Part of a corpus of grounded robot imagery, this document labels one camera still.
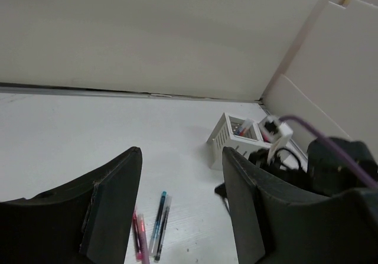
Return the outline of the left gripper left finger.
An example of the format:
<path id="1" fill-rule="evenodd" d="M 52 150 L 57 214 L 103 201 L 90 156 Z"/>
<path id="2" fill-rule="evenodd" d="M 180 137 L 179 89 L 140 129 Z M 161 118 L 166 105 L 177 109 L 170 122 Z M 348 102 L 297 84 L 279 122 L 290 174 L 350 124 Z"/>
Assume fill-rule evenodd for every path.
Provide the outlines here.
<path id="1" fill-rule="evenodd" d="M 1 203 L 1 262 L 123 263 L 141 171 L 132 147 L 59 187 Z"/>

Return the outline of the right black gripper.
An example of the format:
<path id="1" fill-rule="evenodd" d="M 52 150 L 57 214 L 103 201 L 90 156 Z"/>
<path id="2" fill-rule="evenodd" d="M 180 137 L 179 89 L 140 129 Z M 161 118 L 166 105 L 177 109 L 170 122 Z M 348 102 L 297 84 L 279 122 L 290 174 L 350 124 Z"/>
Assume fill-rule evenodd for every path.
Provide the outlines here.
<path id="1" fill-rule="evenodd" d="M 259 149 L 249 155 L 248 160 L 255 166 L 265 170 L 266 172 L 304 190 L 310 189 L 310 177 L 303 169 L 298 156 L 289 148 L 281 147 L 273 155 L 273 158 L 268 162 L 268 150 Z M 297 163 L 296 168 L 286 165 L 280 158 L 281 152 L 287 152 L 294 157 Z"/>

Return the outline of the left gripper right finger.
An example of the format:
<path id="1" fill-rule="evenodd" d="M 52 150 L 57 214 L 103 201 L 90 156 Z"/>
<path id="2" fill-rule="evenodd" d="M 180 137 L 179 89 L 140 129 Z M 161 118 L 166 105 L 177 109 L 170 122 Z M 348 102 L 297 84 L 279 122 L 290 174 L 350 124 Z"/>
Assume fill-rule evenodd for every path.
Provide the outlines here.
<path id="1" fill-rule="evenodd" d="M 240 263 L 377 262 L 376 190 L 314 194 L 230 147 L 222 163 Z"/>

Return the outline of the dark red gel pen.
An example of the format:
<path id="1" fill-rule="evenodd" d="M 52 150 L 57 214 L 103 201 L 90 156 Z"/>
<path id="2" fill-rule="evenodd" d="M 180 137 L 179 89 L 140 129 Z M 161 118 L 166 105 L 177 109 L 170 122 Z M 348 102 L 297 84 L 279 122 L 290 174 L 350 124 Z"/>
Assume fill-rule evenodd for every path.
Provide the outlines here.
<path id="1" fill-rule="evenodd" d="M 133 231 L 133 239 L 134 239 L 134 244 L 135 244 L 135 255 L 137 259 L 140 259 L 141 247 L 139 244 L 139 233 L 138 233 L 136 210 L 134 210 L 133 216 L 132 216 L 132 231 Z"/>

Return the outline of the pink clear gel pen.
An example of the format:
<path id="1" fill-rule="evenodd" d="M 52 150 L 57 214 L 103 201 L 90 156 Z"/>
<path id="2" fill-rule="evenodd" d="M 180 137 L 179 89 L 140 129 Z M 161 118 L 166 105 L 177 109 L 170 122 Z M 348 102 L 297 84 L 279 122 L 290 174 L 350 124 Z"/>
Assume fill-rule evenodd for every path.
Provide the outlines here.
<path id="1" fill-rule="evenodd" d="M 137 225 L 138 225 L 138 235 L 139 235 L 139 242 L 141 245 L 141 254 L 142 254 L 142 264 L 150 264 L 149 260 L 149 250 L 148 244 L 146 239 L 146 228 L 144 222 L 144 215 L 138 214 L 137 215 Z"/>

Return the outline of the red orange pen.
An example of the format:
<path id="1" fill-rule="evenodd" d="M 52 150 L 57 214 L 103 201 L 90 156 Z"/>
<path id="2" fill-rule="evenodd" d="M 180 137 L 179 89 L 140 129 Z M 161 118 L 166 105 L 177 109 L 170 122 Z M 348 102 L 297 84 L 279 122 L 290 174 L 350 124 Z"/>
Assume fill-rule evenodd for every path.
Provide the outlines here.
<path id="1" fill-rule="evenodd" d="M 237 136 L 244 136 L 245 133 L 250 129 L 253 125 L 253 121 L 251 119 L 246 119 L 235 131 L 235 135 Z"/>

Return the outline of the teal blue gel pen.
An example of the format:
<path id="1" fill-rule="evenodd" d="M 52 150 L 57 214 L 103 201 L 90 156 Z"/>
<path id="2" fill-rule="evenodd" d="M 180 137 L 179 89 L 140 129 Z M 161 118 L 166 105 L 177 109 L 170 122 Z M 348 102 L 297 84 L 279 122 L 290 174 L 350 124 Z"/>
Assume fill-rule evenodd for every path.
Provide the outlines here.
<path id="1" fill-rule="evenodd" d="M 167 192 L 163 191 L 161 193 L 161 197 L 160 197 L 160 200 L 159 200 L 159 207 L 158 207 L 158 211 L 157 211 L 157 215 L 156 215 L 155 223 L 154 223 L 154 228 L 153 228 L 150 243 L 149 243 L 149 254 L 150 255 L 153 254 L 154 245 L 155 245 L 155 242 L 158 238 L 158 232 L 159 232 L 160 222 L 161 222 L 161 219 L 162 219 L 162 212 L 164 210 L 166 196 L 167 196 Z"/>

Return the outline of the black clear gel pen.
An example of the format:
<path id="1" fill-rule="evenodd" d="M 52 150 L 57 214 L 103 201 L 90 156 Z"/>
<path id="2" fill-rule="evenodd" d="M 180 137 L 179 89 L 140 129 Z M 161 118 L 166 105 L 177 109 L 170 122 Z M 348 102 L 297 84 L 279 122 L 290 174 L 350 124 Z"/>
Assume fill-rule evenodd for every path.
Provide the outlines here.
<path id="1" fill-rule="evenodd" d="M 164 242 L 164 237 L 165 237 L 165 232 L 166 232 L 166 227 L 168 223 L 168 216 L 171 208 L 171 200 L 172 197 L 170 195 L 167 195 L 165 198 L 165 207 L 164 207 L 164 213 L 162 216 L 162 222 L 161 222 L 161 227 L 160 227 L 160 233 L 159 233 L 159 238 L 158 242 L 156 245 L 155 249 L 155 254 L 154 254 L 154 262 L 158 263 L 161 258 L 161 253 L 162 253 L 162 246 Z"/>

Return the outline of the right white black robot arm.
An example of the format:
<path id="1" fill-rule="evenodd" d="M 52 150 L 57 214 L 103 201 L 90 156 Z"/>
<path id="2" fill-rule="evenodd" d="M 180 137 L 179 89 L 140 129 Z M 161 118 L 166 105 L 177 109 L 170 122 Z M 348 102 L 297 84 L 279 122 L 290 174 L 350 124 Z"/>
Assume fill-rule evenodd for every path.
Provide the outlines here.
<path id="1" fill-rule="evenodd" d="M 329 137 L 339 146 L 350 158 L 359 165 L 369 176 L 377 181 L 377 162 L 374 160 L 370 150 L 361 141 L 348 141 L 342 138 Z M 281 156 L 291 155 L 298 164 L 297 167 L 290 167 L 284 164 Z M 267 149 L 259 149 L 249 155 L 248 160 L 266 172 L 286 181 L 303 190 L 330 197 L 345 190 L 366 187 L 347 166 L 340 161 L 335 154 L 332 154 L 317 138 L 313 140 L 307 149 L 308 165 L 304 170 L 300 165 L 299 157 L 289 148 L 281 147 L 268 163 Z M 222 198 L 228 213 L 229 206 L 226 203 L 227 192 L 225 183 L 218 185 L 214 193 Z"/>

